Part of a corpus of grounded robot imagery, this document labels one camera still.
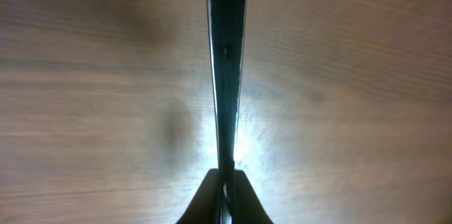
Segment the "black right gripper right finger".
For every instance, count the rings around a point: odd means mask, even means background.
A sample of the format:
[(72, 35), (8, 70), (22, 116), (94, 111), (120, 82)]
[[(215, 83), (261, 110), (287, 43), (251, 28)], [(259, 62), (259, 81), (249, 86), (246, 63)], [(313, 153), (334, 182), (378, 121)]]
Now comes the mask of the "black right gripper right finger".
[(242, 170), (235, 170), (232, 181), (232, 223), (273, 224)]

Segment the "steel fork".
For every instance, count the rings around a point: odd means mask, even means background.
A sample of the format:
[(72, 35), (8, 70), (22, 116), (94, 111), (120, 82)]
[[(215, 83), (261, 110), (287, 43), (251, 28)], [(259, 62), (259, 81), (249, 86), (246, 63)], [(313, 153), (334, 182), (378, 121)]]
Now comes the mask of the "steel fork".
[(216, 222), (231, 223), (246, 0), (207, 0), (207, 8), (220, 172)]

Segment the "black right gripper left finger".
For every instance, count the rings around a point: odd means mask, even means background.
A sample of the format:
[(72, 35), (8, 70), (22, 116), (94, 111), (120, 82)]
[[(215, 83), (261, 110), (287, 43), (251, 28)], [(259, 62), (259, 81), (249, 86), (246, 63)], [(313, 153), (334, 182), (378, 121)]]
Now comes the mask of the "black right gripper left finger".
[(176, 224), (221, 224), (222, 187), (218, 169), (210, 169)]

